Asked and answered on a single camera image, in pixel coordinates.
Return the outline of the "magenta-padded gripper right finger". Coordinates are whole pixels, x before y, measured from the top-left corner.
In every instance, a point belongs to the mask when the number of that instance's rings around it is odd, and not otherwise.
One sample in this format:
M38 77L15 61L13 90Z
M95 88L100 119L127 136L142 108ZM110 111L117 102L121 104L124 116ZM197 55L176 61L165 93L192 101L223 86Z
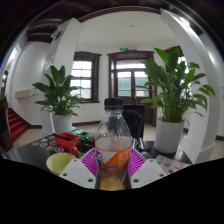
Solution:
M132 189L143 187L166 176L154 159L146 159L136 149L131 149L128 176Z

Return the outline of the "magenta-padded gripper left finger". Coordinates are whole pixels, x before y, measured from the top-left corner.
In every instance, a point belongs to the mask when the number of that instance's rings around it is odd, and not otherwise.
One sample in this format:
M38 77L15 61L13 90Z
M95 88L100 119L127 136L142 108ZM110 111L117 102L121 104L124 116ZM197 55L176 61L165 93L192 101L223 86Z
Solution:
M72 159L60 177L84 188L94 189L98 177L96 150L92 148L80 159Z

